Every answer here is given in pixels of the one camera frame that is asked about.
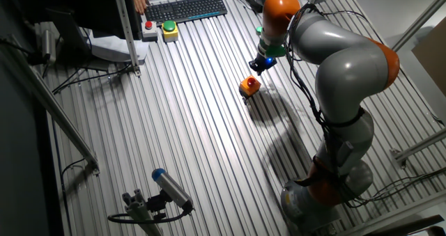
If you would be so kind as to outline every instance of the wall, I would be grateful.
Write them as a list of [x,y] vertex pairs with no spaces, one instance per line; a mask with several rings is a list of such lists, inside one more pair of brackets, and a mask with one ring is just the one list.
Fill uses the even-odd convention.
[[[29,30],[0,2],[0,36],[32,49]],[[1,61],[0,93],[0,235],[63,235],[46,111]]]
[[[389,46],[426,10],[433,0],[356,0]],[[418,38],[426,35],[446,16],[446,5],[420,29]]]
[[[392,47],[407,28],[428,8],[434,0],[356,0],[374,25],[377,32]],[[434,84],[411,50],[446,17],[446,4],[398,51],[404,72],[410,77],[429,104],[424,113],[432,111],[443,122],[446,120],[446,97]]]

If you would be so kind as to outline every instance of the black keyboard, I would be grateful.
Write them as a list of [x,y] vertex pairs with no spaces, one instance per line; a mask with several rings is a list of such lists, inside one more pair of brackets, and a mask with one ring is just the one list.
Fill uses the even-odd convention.
[[181,0],[147,7],[146,18],[161,26],[167,20],[181,23],[227,13],[223,0]]

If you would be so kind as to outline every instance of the gray robot arm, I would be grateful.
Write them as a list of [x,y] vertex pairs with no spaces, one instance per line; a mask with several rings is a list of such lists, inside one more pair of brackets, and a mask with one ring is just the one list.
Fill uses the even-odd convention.
[[[371,185],[371,170],[361,158],[371,146],[374,124],[360,103],[385,90],[399,71],[398,56],[388,47],[336,26],[319,13],[309,13],[305,6],[296,13],[297,1],[266,0],[259,54],[250,63],[258,65],[253,68],[257,72],[267,69],[259,65],[262,59],[271,59],[268,44],[284,42],[284,34],[290,33],[293,52],[319,65],[316,98],[328,133],[307,179],[290,181],[282,190],[282,207],[294,222],[308,214],[327,212]],[[283,23],[289,23],[293,15],[300,15],[297,25],[284,29]]]

